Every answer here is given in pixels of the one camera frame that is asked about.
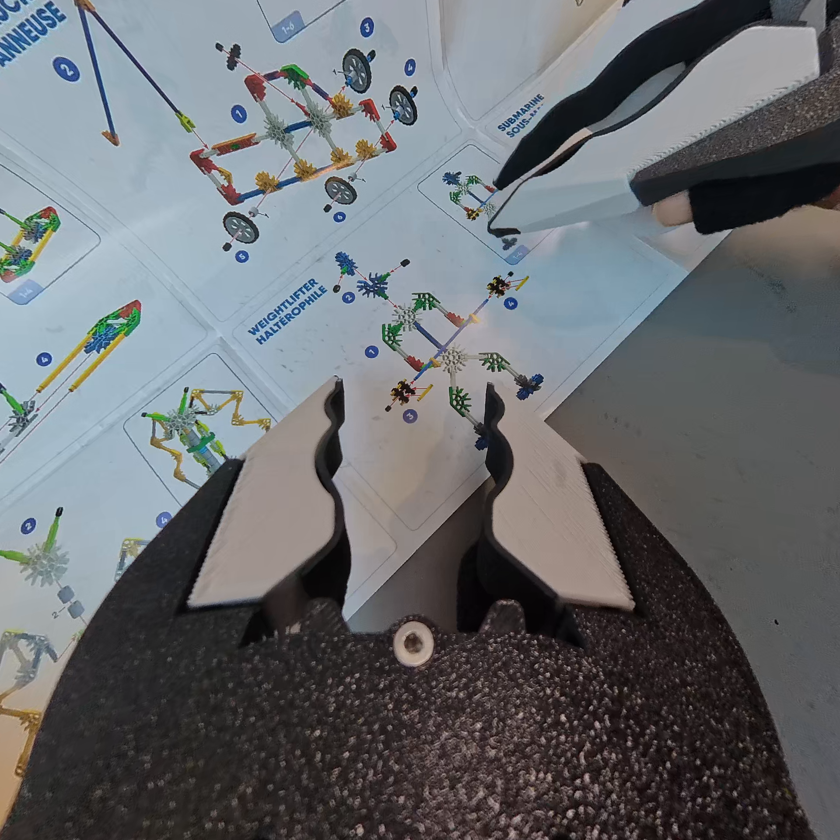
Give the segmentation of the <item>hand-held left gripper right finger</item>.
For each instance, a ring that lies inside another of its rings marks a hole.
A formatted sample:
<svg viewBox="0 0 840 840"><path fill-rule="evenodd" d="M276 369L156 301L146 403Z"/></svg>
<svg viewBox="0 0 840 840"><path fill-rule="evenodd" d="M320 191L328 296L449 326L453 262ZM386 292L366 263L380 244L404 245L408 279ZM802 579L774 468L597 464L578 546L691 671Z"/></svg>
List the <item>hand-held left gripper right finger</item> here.
<svg viewBox="0 0 840 840"><path fill-rule="evenodd" d="M526 621L571 621L574 607L637 612L590 482L594 467L505 386L488 384L480 427L493 487L459 566L459 618L495 602Z"/></svg>

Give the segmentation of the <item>person's right hand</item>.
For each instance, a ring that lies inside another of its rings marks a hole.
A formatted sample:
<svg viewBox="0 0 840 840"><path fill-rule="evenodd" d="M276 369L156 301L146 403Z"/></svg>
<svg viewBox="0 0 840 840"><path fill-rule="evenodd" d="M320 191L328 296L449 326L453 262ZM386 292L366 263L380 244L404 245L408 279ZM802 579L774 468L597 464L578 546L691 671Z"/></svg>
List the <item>person's right hand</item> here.
<svg viewBox="0 0 840 840"><path fill-rule="evenodd" d="M690 193L679 192L657 202L652 207L653 216L658 224L672 228L693 222Z"/></svg>

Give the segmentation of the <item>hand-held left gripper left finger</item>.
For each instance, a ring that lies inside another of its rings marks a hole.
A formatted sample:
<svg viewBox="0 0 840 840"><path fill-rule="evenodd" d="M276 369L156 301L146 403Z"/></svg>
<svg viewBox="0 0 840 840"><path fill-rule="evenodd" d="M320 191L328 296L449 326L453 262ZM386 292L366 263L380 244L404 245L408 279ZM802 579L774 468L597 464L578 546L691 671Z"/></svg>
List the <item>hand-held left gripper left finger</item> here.
<svg viewBox="0 0 840 840"><path fill-rule="evenodd" d="M328 379L246 451L191 608L257 604L270 621L299 621L312 600L343 607L350 540L333 480L343 421L343 381Z"/></svg>

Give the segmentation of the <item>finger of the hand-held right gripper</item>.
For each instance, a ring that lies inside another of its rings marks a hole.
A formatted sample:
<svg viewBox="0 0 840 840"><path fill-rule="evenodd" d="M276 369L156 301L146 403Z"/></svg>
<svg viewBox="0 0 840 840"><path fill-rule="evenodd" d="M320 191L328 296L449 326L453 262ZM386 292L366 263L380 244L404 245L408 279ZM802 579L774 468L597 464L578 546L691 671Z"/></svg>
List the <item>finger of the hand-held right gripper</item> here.
<svg viewBox="0 0 840 840"><path fill-rule="evenodd" d="M631 181L643 168L819 74L813 27L746 27L699 58L633 119L594 133L567 162L507 190L489 232L526 234L630 214L642 206Z"/></svg>
<svg viewBox="0 0 840 840"><path fill-rule="evenodd" d="M530 171L543 175L559 168L577 151L550 161L561 145L582 129L610 119L646 82L670 68L679 69L654 99L594 133L606 136L641 119L683 76L712 50L743 30L772 25L802 26L807 2L632 2L617 17L622 49L590 67L591 79L555 103L523 136L494 185L502 190ZM816 194L817 163L805 165L803 139L704 166L650 176L646 194Z"/></svg>

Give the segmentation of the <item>grey desk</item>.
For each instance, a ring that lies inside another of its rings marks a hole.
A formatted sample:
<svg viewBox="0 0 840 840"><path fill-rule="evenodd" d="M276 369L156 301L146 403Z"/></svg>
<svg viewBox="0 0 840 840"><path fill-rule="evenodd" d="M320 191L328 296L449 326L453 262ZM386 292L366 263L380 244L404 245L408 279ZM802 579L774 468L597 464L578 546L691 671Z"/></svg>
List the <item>grey desk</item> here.
<svg viewBox="0 0 840 840"><path fill-rule="evenodd" d="M550 415L725 613L839 835L838 210L731 233Z"/></svg>

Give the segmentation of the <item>toy instruction poster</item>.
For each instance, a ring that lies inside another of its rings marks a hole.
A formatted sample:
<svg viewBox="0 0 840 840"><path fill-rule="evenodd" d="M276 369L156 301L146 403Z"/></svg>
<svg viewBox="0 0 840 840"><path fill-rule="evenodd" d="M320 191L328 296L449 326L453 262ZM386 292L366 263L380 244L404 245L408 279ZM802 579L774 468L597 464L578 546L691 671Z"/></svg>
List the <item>toy instruction poster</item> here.
<svg viewBox="0 0 840 840"><path fill-rule="evenodd" d="M486 477L448 371L547 418L721 240L494 239L492 180L661 2L2 2L2 820L93 613L331 375L349 614Z"/></svg>

